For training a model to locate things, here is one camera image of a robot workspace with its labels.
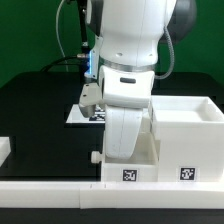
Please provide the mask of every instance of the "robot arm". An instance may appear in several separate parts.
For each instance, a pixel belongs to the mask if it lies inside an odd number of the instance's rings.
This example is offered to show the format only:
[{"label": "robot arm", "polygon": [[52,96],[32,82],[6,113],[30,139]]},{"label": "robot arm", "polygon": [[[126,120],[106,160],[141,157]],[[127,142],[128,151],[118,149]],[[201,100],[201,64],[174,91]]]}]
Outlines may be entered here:
[{"label": "robot arm", "polygon": [[[86,105],[89,105],[86,96],[90,95],[90,89],[97,93],[98,98],[94,102],[105,104],[104,147],[108,157],[129,159],[133,154],[143,109],[148,108],[150,103],[153,68],[158,60],[157,46],[164,34],[164,27],[171,21],[177,2],[178,0],[88,2],[87,10],[90,14],[87,14],[87,23],[94,24],[92,19],[97,18],[95,24],[99,24],[101,18],[100,30],[99,26],[95,26],[99,34],[97,38],[100,38],[99,57],[96,56],[97,66],[100,66],[97,69],[99,74],[94,74],[98,86],[94,84],[94,87],[90,85],[91,88],[89,85],[84,87],[80,108],[81,111],[86,111]],[[102,9],[100,17],[94,17],[94,4],[101,4],[98,12]]]}]

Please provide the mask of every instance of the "white bin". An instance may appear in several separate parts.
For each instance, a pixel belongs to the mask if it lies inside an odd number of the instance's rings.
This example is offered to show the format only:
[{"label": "white bin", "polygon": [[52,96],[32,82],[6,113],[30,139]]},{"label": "white bin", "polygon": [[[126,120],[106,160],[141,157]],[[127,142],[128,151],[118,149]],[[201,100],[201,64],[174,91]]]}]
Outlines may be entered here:
[{"label": "white bin", "polygon": [[150,111],[158,181],[221,179],[224,115],[208,97],[153,96]]}]

